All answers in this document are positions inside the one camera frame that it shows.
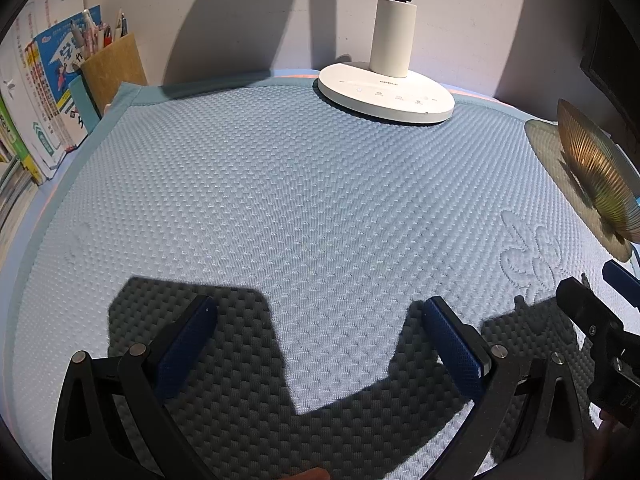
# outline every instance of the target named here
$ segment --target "lamp base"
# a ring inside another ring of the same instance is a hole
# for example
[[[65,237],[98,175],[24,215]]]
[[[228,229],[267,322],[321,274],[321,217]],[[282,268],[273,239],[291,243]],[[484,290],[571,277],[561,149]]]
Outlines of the lamp base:
[[[399,123],[441,123],[451,117],[455,104],[446,88],[426,76],[411,71],[407,77],[380,75],[360,61],[326,67],[318,88],[345,108]]]

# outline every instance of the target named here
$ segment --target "desk lamp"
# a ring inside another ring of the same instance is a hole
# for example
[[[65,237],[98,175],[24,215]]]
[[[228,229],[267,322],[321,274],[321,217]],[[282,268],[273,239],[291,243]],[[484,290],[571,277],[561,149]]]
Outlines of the desk lamp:
[[[409,70],[417,7],[411,0],[378,0],[368,63],[336,63],[320,72],[318,87],[331,101],[380,119],[432,124],[449,119],[452,95]]]

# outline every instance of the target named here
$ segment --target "stack of books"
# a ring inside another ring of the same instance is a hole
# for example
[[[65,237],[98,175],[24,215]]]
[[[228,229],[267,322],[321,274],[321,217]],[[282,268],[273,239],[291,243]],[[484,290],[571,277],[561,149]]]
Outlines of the stack of books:
[[[68,87],[83,61],[72,34],[83,10],[84,0],[29,0],[0,43],[0,120],[9,131],[0,156],[18,156],[39,184],[86,137]],[[100,23],[100,7],[90,14]]]
[[[17,156],[9,162],[0,162],[0,267],[37,192],[31,173]]]

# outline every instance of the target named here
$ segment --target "pen holder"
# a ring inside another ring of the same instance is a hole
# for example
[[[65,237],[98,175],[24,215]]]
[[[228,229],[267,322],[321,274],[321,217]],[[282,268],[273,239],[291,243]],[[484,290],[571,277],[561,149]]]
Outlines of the pen holder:
[[[82,64],[82,75],[89,87],[100,117],[111,103],[120,83],[146,86],[145,70],[133,33],[119,38]]]

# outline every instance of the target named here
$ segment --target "green book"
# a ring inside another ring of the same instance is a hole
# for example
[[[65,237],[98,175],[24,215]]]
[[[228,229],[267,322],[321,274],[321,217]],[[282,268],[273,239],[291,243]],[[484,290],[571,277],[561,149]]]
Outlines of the green book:
[[[9,110],[4,106],[4,101],[0,96],[0,130],[2,131],[2,136],[6,138],[9,145],[14,150],[15,154],[18,156],[22,165],[27,168],[29,173],[33,176],[33,179],[38,183],[42,184],[44,182],[44,177],[40,173],[40,170],[36,166],[36,163],[27,150],[27,147],[22,142],[18,131],[15,129],[14,122],[11,120],[11,116],[9,115]]]

